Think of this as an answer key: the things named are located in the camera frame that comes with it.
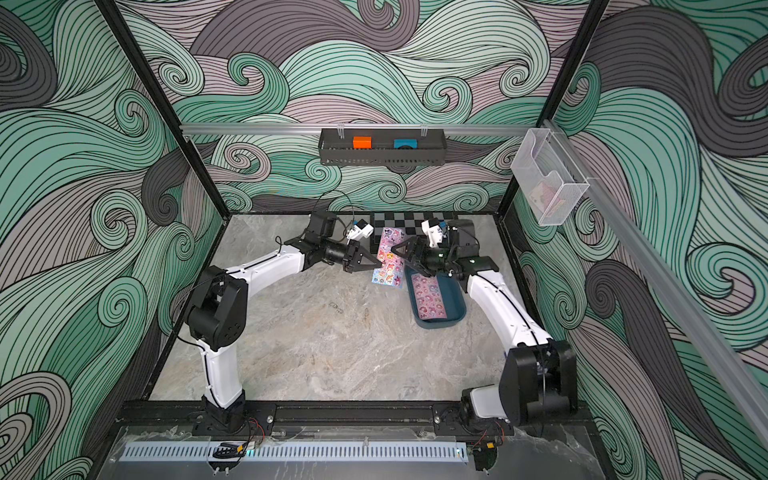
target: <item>clear plastic holder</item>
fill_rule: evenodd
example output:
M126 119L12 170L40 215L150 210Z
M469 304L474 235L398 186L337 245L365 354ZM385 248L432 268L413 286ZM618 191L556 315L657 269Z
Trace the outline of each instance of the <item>clear plastic holder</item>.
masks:
M555 135L549 128L528 130L511 165L542 226L562 225L589 188L587 178Z

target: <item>plastic tray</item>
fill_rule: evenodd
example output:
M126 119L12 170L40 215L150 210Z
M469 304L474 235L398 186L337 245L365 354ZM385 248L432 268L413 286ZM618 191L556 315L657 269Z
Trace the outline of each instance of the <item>plastic tray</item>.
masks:
M462 286L449 276L438 275L437 284L440 287L442 304L445 306L445 314L447 318L424 320L420 319L419 308L416 306L416 297L413 294L413 281L411 280L411 275L414 273L417 272L410 267L406 267L408 295L411 298L413 317L419 326L425 329L441 329L446 328L447 326L453 326L465 317L467 314L467 305L464 303L464 293L462 292Z
M525 134L512 173L528 200L539 225L562 225L589 183L575 165L566 167L549 144L548 128L532 128Z

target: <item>orange block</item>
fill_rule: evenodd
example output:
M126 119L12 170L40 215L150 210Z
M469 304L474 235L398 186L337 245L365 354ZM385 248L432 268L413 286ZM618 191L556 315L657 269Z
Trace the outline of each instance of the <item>orange block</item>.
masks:
M371 137L354 137L352 139L353 148L371 148Z

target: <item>red wire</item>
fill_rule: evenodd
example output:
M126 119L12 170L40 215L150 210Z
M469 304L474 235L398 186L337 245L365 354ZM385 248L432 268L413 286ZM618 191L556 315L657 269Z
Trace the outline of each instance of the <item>red wire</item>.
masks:
M478 446L480 444L480 442L482 442L482 440L485 438L485 434L486 433L488 433L487 429L482 433L482 437L480 437L480 439L473 445L473 447Z
M499 422L494 422L494 423L502 433L502 443L500 443L499 445L504 445L504 429L502 428L502 425Z
M259 430L261 430L261 443L264 443L264 439L266 438L266 435L264 434L264 429L261 428L261 425L259 425L259 421L256 420L254 417L250 417L248 421L250 422L253 420L256 423L256 426L259 427Z

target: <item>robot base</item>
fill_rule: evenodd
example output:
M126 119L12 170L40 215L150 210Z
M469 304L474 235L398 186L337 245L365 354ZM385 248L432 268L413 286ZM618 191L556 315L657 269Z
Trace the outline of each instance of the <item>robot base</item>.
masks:
M222 409L203 396L205 413L200 423L195 424L192 435L210 435L213 437L232 435L243 430L245 423L245 390L237 397L232 405Z

